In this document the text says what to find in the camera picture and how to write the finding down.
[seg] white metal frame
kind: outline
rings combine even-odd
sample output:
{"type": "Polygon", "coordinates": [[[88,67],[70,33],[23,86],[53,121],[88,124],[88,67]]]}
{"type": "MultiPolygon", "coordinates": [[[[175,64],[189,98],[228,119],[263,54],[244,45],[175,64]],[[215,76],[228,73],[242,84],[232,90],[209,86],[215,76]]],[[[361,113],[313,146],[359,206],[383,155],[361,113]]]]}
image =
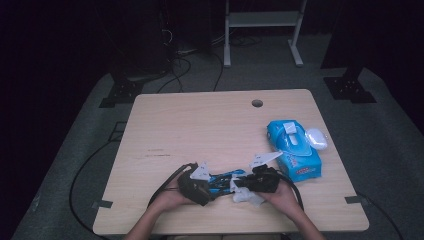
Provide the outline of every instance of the white metal frame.
{"type": "Polygon", "coordinates": [[[293,39],[288,40],[290,51],[297,67],[303,66],[302,58],[297,50],[297,40],[302,25],[307,0],[302,0],[299,11],[286,12],[230,12],[229,0],[225,5],[225,44],[224,66],[231,66],[230,28],[232,27],[277,27],[294,26],[293,39]]]}

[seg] person's left hand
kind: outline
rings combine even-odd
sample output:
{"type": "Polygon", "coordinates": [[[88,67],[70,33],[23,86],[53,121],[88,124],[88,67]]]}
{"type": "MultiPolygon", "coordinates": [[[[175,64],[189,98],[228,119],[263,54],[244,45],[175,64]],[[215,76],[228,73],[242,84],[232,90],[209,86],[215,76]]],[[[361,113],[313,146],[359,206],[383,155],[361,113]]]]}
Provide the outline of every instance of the person's left hand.
{"type": "Polygon", "coordinates": [[[166,186],[165,190],[156,197],[152,205],[155,205],[162,211],[170,211],[184,204],[194,204],[194,202],[185,198],[178,190],[177,180],[180,176],[181,174],[176,176],[168,186],[166,186]]]}

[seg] white toy part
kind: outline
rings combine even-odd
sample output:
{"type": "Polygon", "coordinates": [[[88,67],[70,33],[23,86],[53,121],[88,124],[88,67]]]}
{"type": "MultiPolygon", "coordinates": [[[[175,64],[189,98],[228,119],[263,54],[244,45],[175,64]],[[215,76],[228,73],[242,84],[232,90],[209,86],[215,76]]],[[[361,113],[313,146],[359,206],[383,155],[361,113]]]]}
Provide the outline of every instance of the white toy part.
{"type": "Polygon", "coordinates": [[[199,167],[197,167],[196,170],[194,170],[194,172],[190,174],[190,178],[196,179],[196,180],[209,181],[209,179],[211,178],[211,175],[209,174],[209,169],[206,162],[203,162],[202,164],[200,164],[199,167]]]}
{"type": "Polygon", "coordinates": [[[268,162],[276,159],[277,157],[283,155],[282,151],[272,152],[272,153],[262,153],[256,154],[253,161],[249,164],[251,168],[262,166],[268,162]]]}

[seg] dark background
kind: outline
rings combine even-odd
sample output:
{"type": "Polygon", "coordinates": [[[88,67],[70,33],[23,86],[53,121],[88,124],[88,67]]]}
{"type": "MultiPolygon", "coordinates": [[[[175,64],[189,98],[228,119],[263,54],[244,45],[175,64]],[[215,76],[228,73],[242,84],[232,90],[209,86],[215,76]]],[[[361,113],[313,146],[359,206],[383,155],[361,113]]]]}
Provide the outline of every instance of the dark background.
{"type": "MultiPolygon", "coordinates": [[[[231,3],[235,10],[299,4],[231,3]]],[[[423,10],[411,0],[309,0],[301,34],[333,33],[322,67],[359,59],[424,132],[423,10]]],[[[222,34],[223,27],[223,0],[0,0],[0,239],[13,234],[104,74],[131,64],[141,75],[169,70],[173,56],[163,45],[162,28],[207,50],[212,33],[222,34]]]]}

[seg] white object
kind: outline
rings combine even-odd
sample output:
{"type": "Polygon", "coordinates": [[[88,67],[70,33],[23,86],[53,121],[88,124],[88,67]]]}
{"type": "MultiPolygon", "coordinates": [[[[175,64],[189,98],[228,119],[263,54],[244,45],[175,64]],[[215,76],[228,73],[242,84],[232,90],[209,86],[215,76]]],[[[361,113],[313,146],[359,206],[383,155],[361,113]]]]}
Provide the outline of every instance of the white object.
{"type": "Polygon", "coordinates": [[[231,67],[230,59],[230,28],[232,27],[276,27],[293,26],[293,39],[288,40],[290,51],[297,67],[303,66],[303,61],[297,50],[297,40],[305,14],[307,0],[302,0],[299,11],[284,12],[230,12],[229,0],[225,5],[225,43],[224,66],[231,67]]]}
{"type": "Polygon", "coordinates": [[[262,153],[262,154],[256,154],[253,161],[249,164],[251,168],[258,167],[261,165],[264,165],[277,157],[283,155],[282,151],[279,152],[272,152],[272,153],[262,153]]]}
{"type": "Polygon", "coordinates": [[[294,125],[294,122],[283,123],[283,126],[287,134],[293,134],[297,132],[296,125],[294,125]]]}
{"type": "Polygon", "coordinates": [[[234,193],[233,201],[235,203],[250,202],[254,206],[259,207],[259,205],[261,205],[265,199],[256,195],[254,192],[251,192],[248,188],[242,187],[238,188],[238,191],[234,193]]]}
{"type": "Polygon", "coordinates": [[[202,164],[200,164],[200,166],[197,167],[196,170],[194,170],[194,172],[190,174],[190,178],[196,179],[196,180],[209,181],[209,179],[211,178],[211,175],[209,175],[209,169],[206,162],[203,162],[202,164]]]}
{"type": "Polygon", "coordinates": [[[319,129],[310,128],[305,131],[305,135],[311,147],[316,150],[323,150],[327,148],[327,139],[319,129]]]}

